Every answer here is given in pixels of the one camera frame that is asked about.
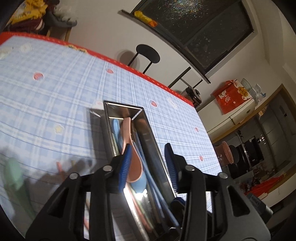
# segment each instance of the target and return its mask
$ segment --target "window frame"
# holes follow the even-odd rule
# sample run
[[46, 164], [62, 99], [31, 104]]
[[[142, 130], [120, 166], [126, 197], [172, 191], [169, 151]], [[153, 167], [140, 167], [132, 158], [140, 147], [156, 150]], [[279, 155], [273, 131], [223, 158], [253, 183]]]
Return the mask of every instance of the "window frame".
[[[153, 0], [141, 0], [136, 7], [132, 10], [132, 12], [130, 13], [130, 15], [132, 17], [135, 18], [134, 16], [134, 12], [137, 10], [142, 9], [143, 7], [145, 7], [145, 5], [148, 5], [150, 2], [152, 2]], [[198, 32], [204, 28], [206, 25], [210, 24], [212, 21], [214, 21], [216, 18], [218, 18], [228, 7], [230, 7], [232, 4], [236, 4], [239, 3], [248, 22], [250, 25], [250, 30], [248, 32], [246, 32], [229, 50], [225, 51], [222, 55], [220, 55], [219, 57], [217, 57], [214, 61], [212, 61], [212, 63], [207, 67], [204, 68], [199, 62], [198, 60], [194, 57], [193, 54], [191, 54], [191, 52], [189, 51], [189, 49], [187, 48], [187, 45], [189, 45], [191, 43], [191, 41], [194, 39], [194, 37], [198, 34]], [[155, 33], [157, 33], [161, 38], [163, 38], [165, 41], [167, 41], [170, 45], [172, 45], [184, 58], [187, 59], [188, 62], [190, 62], [194, 69], [204, 78], [204, 80], [207, 83], [210, 83], [209, 79], [206, 77], [206, 74], [209, 73], [215, 66], [217, 66], [229, 53], [231, 53], [238, 45], [240, 45], [251, 33], [254, 32], [254, 27], [252, 24], [252, 21], [250, 19], [250, 16], [246, 10], [246, 7], [243, 3], [242, 0], [236, 0], [229, 6], [224, 6], [223, 10], [217, 14], [219, 11], [215, 11], [213, 14], [211, 14], [203, 23], [201, 26], [198, 26], [195, 29], [195, 32], [192, 36], [190, 36], [189, 38], [187, 38], [187, 41], [185, 44], [183, 44], [180, 40], [178, 40], [176, 37], [174, 37], [165, 27], [163, 27], [160, 23], [157, 24], [156, 27], [152, 28], [150, 26], [148, 26], [147, 24], [145, 24], [146, 26], [148, 26], [151, 30], [153, 30]]]

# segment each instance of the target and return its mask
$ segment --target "metal screw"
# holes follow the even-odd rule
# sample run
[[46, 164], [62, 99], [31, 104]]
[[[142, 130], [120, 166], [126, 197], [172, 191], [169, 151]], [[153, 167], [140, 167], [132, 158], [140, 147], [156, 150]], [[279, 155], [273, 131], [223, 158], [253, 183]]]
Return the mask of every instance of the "metal screw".
[[103, 167], [103, 170], [104, 170], [105, 172], [112, 171], [112, 166], [110, 166], [110, 165], [106, 165], [106, 166]]
[[70, 179], [74, 180], [76, 178], [78, 178], [78, 174], [77, 173], [74, 172], [74, 173], [71, 173], [70, 174]]
[[219, 177], [226, 179], [226, 178], [228, 178], [228, 175], [225, 172], [221, 172], [221, 173], [219, 173]]
[[193, 166], [193, 165], [187, 165], [187, 166], [185, 166], [185, 169], [187, 170], [187, 171], [194, 171], [195, 170], [195, 167]]

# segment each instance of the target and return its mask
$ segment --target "green object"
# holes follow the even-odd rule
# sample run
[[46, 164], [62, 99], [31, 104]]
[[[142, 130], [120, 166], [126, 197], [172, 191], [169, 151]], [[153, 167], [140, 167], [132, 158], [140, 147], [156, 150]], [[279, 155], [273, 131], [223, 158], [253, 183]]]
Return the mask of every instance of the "green object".
[[11, 193], [16, 197], [29, 217], [34, 220], [36, 213], [31, 205], [31, 201], [24, 182], [22, 169], [19, 162], [15, 158], [9, 158], [6, 162], [5, 180]]

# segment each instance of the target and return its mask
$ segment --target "kitchen cabinet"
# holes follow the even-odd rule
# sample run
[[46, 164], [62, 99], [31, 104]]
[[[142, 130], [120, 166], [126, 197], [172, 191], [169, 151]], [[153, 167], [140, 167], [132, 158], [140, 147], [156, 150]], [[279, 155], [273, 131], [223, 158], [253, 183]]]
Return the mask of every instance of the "kitchen cabinet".
[[219, 137], [233, 126], [242, 122], [250, 113], [255, 110], [253, 99], [241, 104], [239, 107], [223, 114], [216, 100], [202, 108], [198, 115], [211, 140]]

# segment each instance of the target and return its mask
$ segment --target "yellow object on window sill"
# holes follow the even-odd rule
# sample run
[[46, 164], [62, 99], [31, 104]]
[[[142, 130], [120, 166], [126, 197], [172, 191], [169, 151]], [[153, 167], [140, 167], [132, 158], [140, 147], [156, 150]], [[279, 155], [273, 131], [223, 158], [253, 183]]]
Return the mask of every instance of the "yellow object on window sill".
[[138, 19], [140, 19], [142, 22], [148, 24], [151, 27], [156, 27], [157, 26], [157, 22], [154, 21], [153, 19], [145, 16], [142, 11], [135, 11], [135, 17], [137, 17]]

